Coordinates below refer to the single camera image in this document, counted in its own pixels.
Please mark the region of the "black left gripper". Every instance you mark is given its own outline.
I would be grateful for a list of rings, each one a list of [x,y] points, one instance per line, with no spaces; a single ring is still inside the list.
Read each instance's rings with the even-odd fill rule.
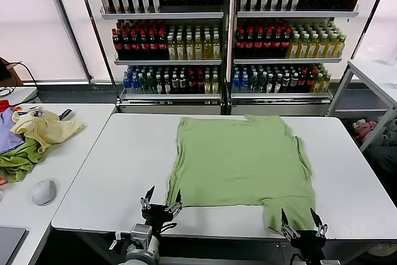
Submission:
[[[178,191],[175,202],[170,205],[150,204],[155,186],[149,189],[144,197],[140,198],[142,217],[145,225],[152,228],[153,236],[160,236],[168,229],[176,227],[174,218],[182,210],[181,190]]]

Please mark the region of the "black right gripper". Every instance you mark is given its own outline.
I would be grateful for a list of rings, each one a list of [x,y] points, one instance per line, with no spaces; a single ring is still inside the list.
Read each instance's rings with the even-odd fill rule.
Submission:
[[[306,264],[320,264],[324,260],[322,248],[326,244],[326,232],[328,225],[323,223],[320,216],[310,209],[311,216],[317,231],[314,230],[294,230],[288,222],[284,209],[281,209],[281,232],[283,236],[291,242],[291,245],[298,249],[299,258]]]

